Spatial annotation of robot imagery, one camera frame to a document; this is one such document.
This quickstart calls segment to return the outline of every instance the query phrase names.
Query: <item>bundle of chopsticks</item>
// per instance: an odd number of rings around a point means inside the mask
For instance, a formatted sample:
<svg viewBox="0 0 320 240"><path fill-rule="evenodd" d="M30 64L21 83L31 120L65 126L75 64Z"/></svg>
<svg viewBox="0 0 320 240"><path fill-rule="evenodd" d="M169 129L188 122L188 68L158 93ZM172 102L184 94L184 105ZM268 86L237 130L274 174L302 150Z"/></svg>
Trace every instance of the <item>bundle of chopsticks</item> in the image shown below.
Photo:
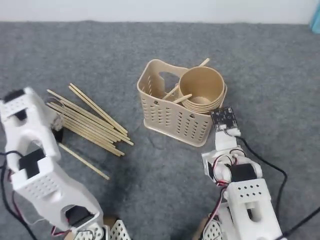
<svg viewBox="0 0 320 240"><path fill-rule="evenodd" d="M61 103L48 102L47 105L62 115L63 126L118 157L124 156L125 154L117 149L114 143L123 141L133 146L134 143L128 137L128 131L112 119L74 84L70 83L68 87L101 117L97 117L50 89L47 89L48 93L52 94Z"/></svg>

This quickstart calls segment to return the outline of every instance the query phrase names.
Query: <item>paper cup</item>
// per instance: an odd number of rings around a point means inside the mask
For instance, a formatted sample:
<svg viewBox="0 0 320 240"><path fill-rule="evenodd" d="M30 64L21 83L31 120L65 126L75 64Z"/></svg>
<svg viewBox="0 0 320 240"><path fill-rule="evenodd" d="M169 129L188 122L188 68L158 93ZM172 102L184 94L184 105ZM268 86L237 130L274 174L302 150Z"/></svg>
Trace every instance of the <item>paper cup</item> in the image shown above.
<svg viewBox="0 0 320 240"><path fill-rule="evenodd" d="M186 71L179 80L179 94L192 97L183 101L193 107L209 107L220 102L224 96L225 82L213 68L196 66Z"/></svg>

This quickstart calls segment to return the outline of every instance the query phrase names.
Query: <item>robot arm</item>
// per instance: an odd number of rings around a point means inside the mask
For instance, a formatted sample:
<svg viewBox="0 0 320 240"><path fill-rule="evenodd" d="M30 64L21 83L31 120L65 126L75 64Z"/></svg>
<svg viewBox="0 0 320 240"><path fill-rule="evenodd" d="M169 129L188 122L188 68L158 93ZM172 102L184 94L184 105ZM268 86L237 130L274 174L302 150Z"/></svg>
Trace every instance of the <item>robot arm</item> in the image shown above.
<svg viewBox="0 0 320 240"><path fill-rule="evenodd" d="M24 155L7 156L8 167L14 172L11 176L14 191L62 231L72 230L76 234L89 230L92 235L88 239L109 239L109 228L103 225L98 201L57 163L61 154L51 128L62 128L58 115L29 87L1 100L0 114L7 139L6 152L15 150ZM27 154L32 142L40 148Z"/></svg>
<svg viewBox="0 0 320 240"><path fill-rule="evenodd" d="M224 186L226 202L219 205L217 217L204 228L203 239L215 239L217 234L221 240L276 239L282 232L266 181L260 165L246 157L233 137L240 136L240 131L232 109L217 109L211 116L216 150L203 153L202 163L205 174Z"/></svg>

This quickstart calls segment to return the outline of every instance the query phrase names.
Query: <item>carpet floor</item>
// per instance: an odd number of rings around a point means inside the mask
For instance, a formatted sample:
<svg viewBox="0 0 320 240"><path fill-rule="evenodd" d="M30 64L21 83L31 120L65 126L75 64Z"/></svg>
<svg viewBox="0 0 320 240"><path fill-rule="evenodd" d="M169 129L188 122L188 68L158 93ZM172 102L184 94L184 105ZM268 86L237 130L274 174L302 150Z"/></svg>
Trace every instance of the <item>carpet floor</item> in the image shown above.
<svg viewBox="0 0 320 240"><path fill-rule="evenodd" d="M60 165L106 215L124 221L132 239L187 240L219 196L201 161L201 153L215 147L214 134L197 148L146 129L136 84L152 59L190 68L207 57L228 85L225 105L233 108L242 136L288 173L279 221L287 230L320 204L320 35L308 26L0 22L0 96L31 86L44 100L52 89L87 108L68 89L76 84L129 131L135 145L119 144L126 155L118 158L66 131L64 143L110 180L63 150ZM175 81L170 78L166 88ZM5 143L2 133L2 150ZM283 177L261 167L274 204ZM32 205L17 198L28 220L37 220ZM0 239L29 239L2 202L0 210ZM320 239L319 226L320 215L289 239ZM31 228L38 239L50 238L48 222Z"/></svg>

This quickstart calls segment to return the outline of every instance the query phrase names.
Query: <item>circuit board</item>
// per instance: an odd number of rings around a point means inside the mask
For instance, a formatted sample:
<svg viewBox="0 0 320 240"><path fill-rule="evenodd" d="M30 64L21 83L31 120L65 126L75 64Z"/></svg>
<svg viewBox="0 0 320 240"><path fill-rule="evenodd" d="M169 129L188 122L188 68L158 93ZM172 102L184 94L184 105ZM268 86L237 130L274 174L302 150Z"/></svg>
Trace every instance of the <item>circuit board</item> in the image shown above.
<svg viewBox="0 0 320 240"><path fill-rule="evenodd" d="M217 108L210 112L216 132L237 128L237 120L231 107Z"/></svg>

